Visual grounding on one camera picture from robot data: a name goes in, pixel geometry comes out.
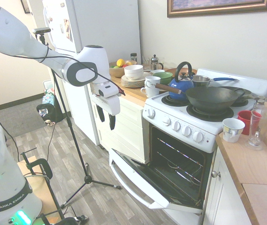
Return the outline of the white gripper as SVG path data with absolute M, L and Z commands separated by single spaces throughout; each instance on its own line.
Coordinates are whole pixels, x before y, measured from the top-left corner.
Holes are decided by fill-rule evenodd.
M 109 113 L 109 126 L 115 128 L 115 115 L 120 113 L 119 89 L 111 81 L 102 83 L 90 83 L 91 100 L 96 104 L 101 122 L 105 121 L 103 109 Z

